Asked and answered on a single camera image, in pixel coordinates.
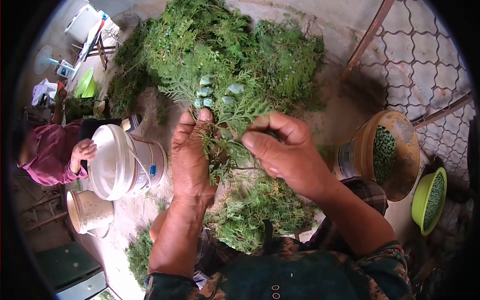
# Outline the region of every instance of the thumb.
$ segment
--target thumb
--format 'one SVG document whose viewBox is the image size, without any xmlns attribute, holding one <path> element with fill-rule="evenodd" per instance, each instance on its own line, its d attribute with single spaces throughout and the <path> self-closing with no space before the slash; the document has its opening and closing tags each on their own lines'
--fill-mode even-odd
<svg viewBox="0 0 480 300">
<path fill-rule="evenodd" d="M 261 159 L 273 167 L 285 155 L 285 146 L 273 136 L 256 131 L 247 131 L 241 137 L 241 141 L 256 158 Z"/>
<path fill-rule="evenodd" d="M 204 133 L 205 130 L 208 130 L 211 121 L 213 121 L 212 112 L 208 108 L 202 108 L 198 114 L 198 119 L 190 138 L 196 142 L 201 141 L 202 138 L 200 134 Z"/>
</svg>

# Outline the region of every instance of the hand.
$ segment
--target hand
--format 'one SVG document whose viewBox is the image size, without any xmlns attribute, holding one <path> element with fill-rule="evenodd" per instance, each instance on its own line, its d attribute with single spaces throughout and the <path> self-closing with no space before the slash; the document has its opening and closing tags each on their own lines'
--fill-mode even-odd
<svg viewBox="0 0 480 300">
<path fill-rule="evenodd" d="M 271 129 L 282 142 L 261 131 Z M 310 139 L 308 125 L 282 113 L 258 117 L 241 138 L 243 145 L 272 177 L 285 179 L 297 193 L 312 201 L 327 197 L 338 182 Z"/>
<path fill-rule="evenodd" d="M 202 150 L 202 131 L 210 130 L 212 112 L 203 108 L 197 122 L 187 109 L 172 137 L 172 180 L 176 199 L 208 205 L 217 186 L 210 184 L 209 161 Z"/>
<path fill-rule="evenodd" d="M 96 144 L 90 139 L 79 141 L 72 151 L 71 160 L 92 160 L 96 155 Z"/>
</svg>

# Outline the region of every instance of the pink shirt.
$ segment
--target pink shirt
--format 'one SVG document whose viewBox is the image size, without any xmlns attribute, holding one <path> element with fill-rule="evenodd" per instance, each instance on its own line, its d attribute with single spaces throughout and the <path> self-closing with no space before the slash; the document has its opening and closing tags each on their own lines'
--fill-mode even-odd
<svg viewBox="0 0 480 300">
<path fill-rule="evenodd" d="M 65 184 L 78 178 L 86 178 L 87 172 L 80 166 L 78 175 L 69 167 L 73 147 L 83 119 L 68 123 L 65 127 L 48 124 L 35 128 L 37 151 L 35 158 L 23 168 L 33 180 L 43 185 Z"/>
</svg>

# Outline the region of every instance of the lime green basin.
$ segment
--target lime green basin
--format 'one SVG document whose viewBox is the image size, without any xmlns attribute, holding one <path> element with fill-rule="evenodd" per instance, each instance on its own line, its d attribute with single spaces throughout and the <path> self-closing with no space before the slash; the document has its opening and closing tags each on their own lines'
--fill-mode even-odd
<svg viewBox="0 0 480 300">
<path fill-rule="evenodd" d="M 73 93 L 76 98 L 90 98 L 95 94 L 96 82 L 93 79 L 93 68 L 87 70 L 87 72 L 80 78 L 77 89 Z"/>
<path fill-rule="evenodd" d="M 438 173 L 441 173 L 444 177 L 444 195 L 442 197 L 442 203 L 440 204 L 440 209 L 438 214 L 435 216 L 430 228 L 423 228 L 423 223 L 425 221 L 425 211 L 427 210 L 427 201 L 428 197 L 430 196 L 430 191 L 432 190 L 433 180 L 437 176 Z M 445 173 L 445 169 L 440 167 L 436 170 L 435 173 L 428 174 L 423 176 L 420 179 L 417 189 L 415 190 L 415 194 L 413 195 L 413 203 L 412 203 L 412 218 L 420 226 L 421 233 L 423 235 L 428 235 L 435 225 L 437 225 L 438 219 L 442 214 L 442 210 L 445 204 L 445 196 L 447 194 L 447 175 Z"/>
</svg>

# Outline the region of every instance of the metal fence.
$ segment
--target metal fence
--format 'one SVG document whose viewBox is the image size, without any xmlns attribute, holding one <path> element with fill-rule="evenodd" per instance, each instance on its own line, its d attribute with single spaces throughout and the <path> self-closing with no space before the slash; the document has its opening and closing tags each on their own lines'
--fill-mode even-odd
<svg viewBox="0 0 480 300">
<path fill-rule="evenodd" d="M 404 113 L 425 154 L 439 157 L 447 173 L 466 185 L 469 121 L 475 115 L 470 85 L 451 38 L 428 6 L 384 0 L 344 76 L 353 68 L 384 85 L 384 109 Z"/>
</svg>

